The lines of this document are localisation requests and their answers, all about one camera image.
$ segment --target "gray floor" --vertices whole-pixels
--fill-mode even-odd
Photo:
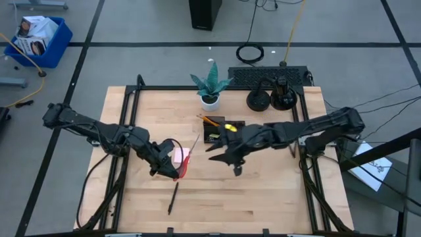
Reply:
[[[420,3],[417,0],[388,0],[405,39],[421,42]],[[67,11],[19,9],[23,15],[59,16],[74,33],[73,42],[85,41],[98,0],[69,0]],[[279,4],[276,12],[258,9],[251,41],[285,42],[300,5]],[[247,39],[253,1],[225,0],[214,30],[191,28],[187,0],[106,0],[93,42],[189,42],[244,41]],[[272,8],[273,2],[267,4]],[[0,32],[12,36],[13,8],[0,3]],[[295,31],[299,42],[399,42],[380,1],[308,0]],[[74,73],[81,47],[69,47],[56,69],[47,69],[48,77],[41,93],[30,107],[12,109],[12,120],[0,140],[0,236],[13,236],[39,166],[51,131],[42,127],[41,118],[49,102],[61,102]],[[221,77],[230,66],[243,66],[235,57],[236,47],[90,47],[72,98],[75,110],[99,118],[108,86],[134,84],[142,74],[149,85],[191,85],[189,74],[204,74],[214,59]],[[411,49],[421,62],[421,49]],[[266,55],[257,65],[275,66],[283,58],[284,47],[265,47]],[[244,51],[244,57],[255,52]],[[34,68],[19,66],[11,58],[0,59],[0,75],[25,77],[29,87],[0,87],[0,104],[12,103],[41,83]],[[307,65],[321,86],[326,100],[335,106],[350,106],[417,83],[401,48],[316,48],[293,47],[289,65]],[[416,87],[405,93],[361,107],[370,110],[420,95]],[[364,134],[396,114],[403,105],[363,115]],[[416,102],[400,116],[370,136],[371,142],[388,141],[420,127]],[[74,224],[76,206],[87,171],[91,147],[84,139],[62,132],[37,202],[27,234],[69,231]],[[407,161],[407,151],[393,155]],[[397,213],[348,193],[351,214],[357,230],[373,234],[393,234]],[[409,236],[416,236],[418,217],[410,218]]]

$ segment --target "pen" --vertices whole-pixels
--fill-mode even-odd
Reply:
[[[172,194],[172,199],[171,199],[170,206],[168,207],[168,215],[171,214],[172,205],[174,204],[174,200],[176,199],[177,190],[178,190],[178,182],[176,184],[176,188],[174,189],[174,193]]]

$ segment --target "blue bin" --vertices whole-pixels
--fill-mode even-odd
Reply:
[[[67,48],[70,39],[72,39],[73,33],[64,23],[64,19],[60,17],[49,17],[51,20],[56,22],[59,27],[55,32],[53,39],[51,39],[47,49],[43,55],[28,55],[39,67],[45,68],[55,68],[61,57],[63,56],[64,51]],[[14,49],[11,45],[8,45],[5,49],[5,55],[8,55],[14,58],[18,63],[23,66],[34,66],[28,59],[22,56],[17,50]]]

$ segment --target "black floor stripe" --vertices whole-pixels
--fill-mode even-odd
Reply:
[[[250,42],[263,47],[287,47],[287,42]],[[239,47],[244,42],[92,42],[90,47]],[[400,47],[400,43],[293,42],[291,47]]]
[[[84,47],[82,49],[82,52],[80,53],[78,63],[76,64],[76,68],[73,73],[73,77],[70,81],[69,88],[67,90],[66,96],[64,98],[64,103],[70,103],[70,100],[72,99],[72,95],[74,92],[74,86],[76,85],[80,71],[82,69],[82,66],[84,64],[87,49],[89,48],[89,43],[92,40],[93,33],[95,31],[95,27],[98,23],[99,15],[101,14],[103,5],[105,0],[100,0],[98,2],[97,10],[95,11],[95,14],[93,16],[93,20],[91,22],[91,26],[89,27],[89,31],[86,36],[86,40],[84,43]],[[20,219],[20,223],[18,226],[18,230],[16,231],[16,237],[23,237],[25,236],[26,229],[29,225],[32,213],[34,212],[35,205],[38,200],[39,193],[41,192],[42,184],[45,179],[45,175],[48,171],[48,166],[50,164],[51,158],[53,156],[53,152],[55,149],[55,146],[57,144],[57,140],[59,139],[60,130],[54,129],[53,134],[51,135],[50,141],[47,146],[47,151],[45,151],[45,155],[43,158],[43,161],[41,163],[41,167],[39,168],[38,175],[36,177],[34,186],[32,187],[32,191],[30,194],[30,197],[28,199],[28,202],[26,203],[24,213],[22,215],[22,218]]]
[[[92,23],[91,23],[91,26],[89,27],[89,31],[87,32],[84,47],[82,48],[82,52],[80,53],[79,60],[76,63],[76,68],[74,69],[73,76],[72,76],[72,79],[70,80],[70,84],[68,86],[63,103],[70,104],[70,101],[72,100],[74,88],[76,87],[76,84],[78,83],[80,71],[82,70],[82,67],[84,65],[87,50],[89,49],[89,45],[91,43],[95,28],[97,27],[99,15],[101,14],[101,11],[103,10],[104,2],[105,0],[99,1],[97,10],[95,11],[95,14],[93,15]]]
[[[393,16],[393,13],[392,13],[392,10],[390,9],[389,4],[387,3],[386,0],[381,0],[381,1],[382,1],[383,8],[386,12],[386,15],[389,18],[389,21],[390,21],[390,23],[393,27],[393,30],[395,31],[399,42],[402,44],[403,51],[405,52],[405,56],[407,56],[409,65],[410,65],[410,67],[411,67],[411,69],[412,69],[412,71],[415,75],[415,78],[421,86],[421,72],[420,72],[420,69],[418,68],[418,64],[416,63],[416,61],[414,59],[414,56],[412,55],[412,53],[409,49],[409,44],[407,44],[407,42],[405,41],[405,38],[403,37],[402,31],[399,28],[395,17]]]

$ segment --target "black clamp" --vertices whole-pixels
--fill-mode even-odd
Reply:
[[[269,229],[263,229],[263,237],[269,237],[270,233],[269,233]]]
[[[45,71],[38,72],[38,76],[45,77],[47,73]]]
[[[173,235],[174,235],[174,228],[168,227],[166,229],[166,237],[173,237]]]
[[[143,80],[142,76],[140,74],[137,75],[137,89],[141,90],[142,86],[145,85],[145,81]]]

